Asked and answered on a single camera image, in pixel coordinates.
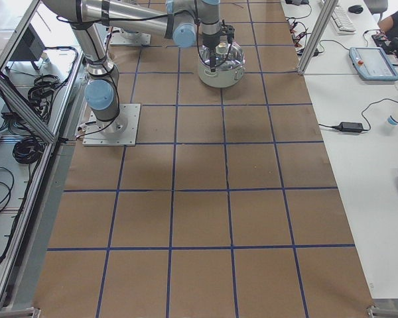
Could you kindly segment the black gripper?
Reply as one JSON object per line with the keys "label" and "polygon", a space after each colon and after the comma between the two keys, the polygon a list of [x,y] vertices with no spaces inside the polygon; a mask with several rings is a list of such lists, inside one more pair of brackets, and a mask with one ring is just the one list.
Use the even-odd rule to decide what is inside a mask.
{"label": "black gripper", "polygon": [[224,20],[215,23],[202,22],[202,43],[209,48],[209,68],[211,72],[216,71],[216,52],[215,47],[221,42],[221,37],[226,37],[229,45],[235,38],[235,28],[227,25]]}

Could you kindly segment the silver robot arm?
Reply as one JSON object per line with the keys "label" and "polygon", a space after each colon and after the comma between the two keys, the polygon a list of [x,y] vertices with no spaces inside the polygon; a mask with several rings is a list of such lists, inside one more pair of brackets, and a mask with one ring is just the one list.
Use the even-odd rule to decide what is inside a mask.
{"label": "silver robot arm", "polygon": [[119,134],[127,126],[117,89],[119,71],[100,44],[96,25],[117,27],[128,34],[155,34],[179,48],[195,46],[198,71],[210,87],[230,87],[244,73],[245,57],[235,42],[235,29],[220,16],[219,1],[166,1],[164,12],[136,1],[45,1],[59,19],[68,23],[87,61],[92,78],[84,96],[96,117],[94,136]]}

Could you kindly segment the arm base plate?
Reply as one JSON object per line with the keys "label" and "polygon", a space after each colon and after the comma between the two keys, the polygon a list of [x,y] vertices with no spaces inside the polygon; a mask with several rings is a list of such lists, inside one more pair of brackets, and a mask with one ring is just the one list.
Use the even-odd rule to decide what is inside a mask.
{"label": "arm base plate", "polygon": [[128,32],[121,28],[112,32],[111,46],[149,46],[151,35],[140,32]]}
{"label": "arm base plate", "polygon": [[98,121],[93,111],[90,111],[89,121],[92,125],[83,132],[84,146],[135,146],[141,105],[121,104],[119,116],[112,123]]}

